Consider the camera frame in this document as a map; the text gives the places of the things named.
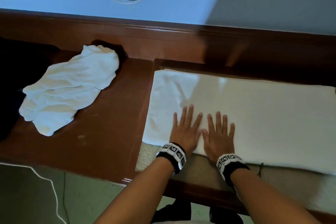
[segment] folded white towel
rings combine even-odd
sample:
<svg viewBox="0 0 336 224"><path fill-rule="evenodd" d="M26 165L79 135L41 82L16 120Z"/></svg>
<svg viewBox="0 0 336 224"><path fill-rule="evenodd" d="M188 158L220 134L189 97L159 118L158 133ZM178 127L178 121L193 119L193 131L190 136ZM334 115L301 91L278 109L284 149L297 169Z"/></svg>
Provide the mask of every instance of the folded white towel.
<svg viewBox="0 0 336 224"><path fill-rule="evenodd" d="M81 54L49 66L39 81L23 89L26 98L19 112L26 121L33 121L39 133L51 136L70 123L77 110L94 102L118 67L115 51L84 45Z"/></svg>

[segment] wristband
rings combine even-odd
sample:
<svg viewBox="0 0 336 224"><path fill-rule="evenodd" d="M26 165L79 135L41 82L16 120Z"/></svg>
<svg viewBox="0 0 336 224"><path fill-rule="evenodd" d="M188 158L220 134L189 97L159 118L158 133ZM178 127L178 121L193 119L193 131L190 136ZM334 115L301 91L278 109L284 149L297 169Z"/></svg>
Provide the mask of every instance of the wristband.
<svg viewBox="0 0 336 224"><path fill-rule="evenodd" d="M167 158L174 166L174 174L178 174L187 162L184 149L177 143L165 144L156 154L156 157Z"/></svg>
<svg viewBox="0 0 336 224"><path fill-rule="evenodd" d="M221 155L217 160L217 168L226 184L231 188L234 187L230 178L230 175L233 173L233 171L237 170L238 168L245 168L250 170L250 168L245 165L245 162L239 156L233 153Z"/></svg>

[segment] blue wall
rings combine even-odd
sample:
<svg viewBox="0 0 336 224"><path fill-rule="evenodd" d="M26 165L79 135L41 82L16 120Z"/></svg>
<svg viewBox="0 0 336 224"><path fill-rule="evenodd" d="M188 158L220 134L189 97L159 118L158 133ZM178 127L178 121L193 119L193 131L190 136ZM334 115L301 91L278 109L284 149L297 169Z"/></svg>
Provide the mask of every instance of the blue wall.
<svg viewBox="0 0 336 224"><path fill-rule="evenodd" d="M0 0L0 8L336 35L336 0Z"/></svg>

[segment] left hand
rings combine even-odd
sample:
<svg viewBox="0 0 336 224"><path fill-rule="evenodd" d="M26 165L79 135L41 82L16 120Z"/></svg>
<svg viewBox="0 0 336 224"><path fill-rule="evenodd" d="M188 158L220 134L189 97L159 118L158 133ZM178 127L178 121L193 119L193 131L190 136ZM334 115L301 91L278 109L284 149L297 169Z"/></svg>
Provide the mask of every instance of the left hand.
<svg viewBox="0 0 336 224"><path fill-rule="evenodd" d="M201 135L201 130L198 127L201 124L203 114L200 113L193 126L191 121L193 119L194 106L189 106L187 114L187 107L183 107L180 124L177 124L177 113L174 113L173 128L170 134L171 143L178 143L185 150L186 155L190 155L197 147L198 140Z"/></svg>

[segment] leg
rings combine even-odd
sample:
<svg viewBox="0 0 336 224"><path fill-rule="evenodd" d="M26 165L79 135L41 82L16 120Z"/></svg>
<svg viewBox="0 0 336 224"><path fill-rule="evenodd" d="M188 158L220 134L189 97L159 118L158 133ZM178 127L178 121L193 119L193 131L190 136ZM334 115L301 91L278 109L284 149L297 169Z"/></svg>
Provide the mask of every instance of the leg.
<svg viewBox="0 0 336 224"><path fill-rule="evenodd" d="M175 199L172 205L156 211L150 223L182 220L191 220L191 204L186 200Z"/></svg>
<svg viewBox="0 0 336 224"><path fill-rule="evenodd" d="M209 215L210 222L215 224L243 224L240 216L228 209L211 207Z"/></svg>

